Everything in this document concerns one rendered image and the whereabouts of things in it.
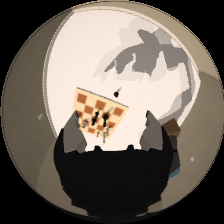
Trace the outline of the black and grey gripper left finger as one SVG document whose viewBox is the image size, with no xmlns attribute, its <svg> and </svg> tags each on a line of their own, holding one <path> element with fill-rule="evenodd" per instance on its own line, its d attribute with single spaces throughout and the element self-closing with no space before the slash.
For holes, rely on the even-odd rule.
<svg viewBox="0 0 224 224">
<path fill-rule="evenodd" d="M 63 187 L 66 186 L 66 169 L 69 163 L 78 154 L 86 152 L 87 141 L 82 130 L 79 129 L 78 118 L 77 111 L 74 111 L 60 130 L 54 147 L 54 164 Z"/>
</svg>

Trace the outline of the brown and tan chessboard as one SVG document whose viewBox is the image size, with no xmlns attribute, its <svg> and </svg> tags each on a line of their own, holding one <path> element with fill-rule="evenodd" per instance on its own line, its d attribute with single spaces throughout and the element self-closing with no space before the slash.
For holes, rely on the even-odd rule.
<svg viewBox="0 0 224 224">
<path fill-rule="evenodd" d="M 95 136 L 97 136 L 96 132 L 100 132 L 98 136 L 103 138 L 102 134 L 106 133 L 105 129 L 108 128 L 109 131 L 106 139 L 109 139 L 123 119 L 128 109 L 128 107 L 104 97 L 79 88 L 75 89 L 72 114 L 74 111 L 78 112 L 80 120 L 79 129 L 82 130 L 81 125 L 83 126 L 84 121 L 88 123 L 85 130 L 82 130 L 82 132 Z M 95 118 L 95 112 L 99 112 L 99 115 L 98 118 L 96 118 L 97 121 L 95 122 L 95 125 L 92 127 L 91 123 L 92 119 Z M 108 115 L 108 119 L 106 120 L 107 126 L 103 128 L 102 116 L 104 114 Z"/>
</svg>

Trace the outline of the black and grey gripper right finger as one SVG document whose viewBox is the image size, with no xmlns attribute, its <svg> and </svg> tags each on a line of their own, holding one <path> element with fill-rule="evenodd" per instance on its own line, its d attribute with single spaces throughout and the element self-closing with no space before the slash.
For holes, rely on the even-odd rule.
<svg viewBox="0 0 224 224">
<path fill-rule="evenodd" d="M 171 141 L 163 126 L 158 122 L 150 110 L 147 110 L 147 118 L 139 144 L 142 150 L 154 154 L 161 162 L 164 170 L 164 182 L 169 180 L 169 171 L 173 161 L 173 148 Z"/>
</svg>

